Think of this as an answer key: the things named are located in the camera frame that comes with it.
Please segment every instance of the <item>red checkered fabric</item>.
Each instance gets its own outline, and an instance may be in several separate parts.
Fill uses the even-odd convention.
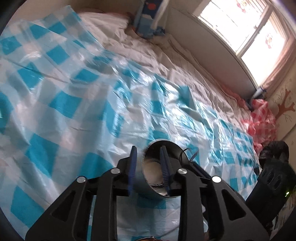
[[[262,151],[264,145],[276,138],[276,119],[268,102],[262,99],[252,100],[254,111],[250,120],[242,120],[247,133],[253,137],[254,149],[257,154]]]

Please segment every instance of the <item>blue and white plastic sheet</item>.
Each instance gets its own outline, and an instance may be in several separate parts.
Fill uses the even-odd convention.
[[[68,6],[0,37],[0,206],[25,237],[76,179],[100,176],[154,139],[190,157],[244,198],[257,176],[252,137],[178,86],[105,50]],[[180,199],[118,199],[118,238],[178,237]]]

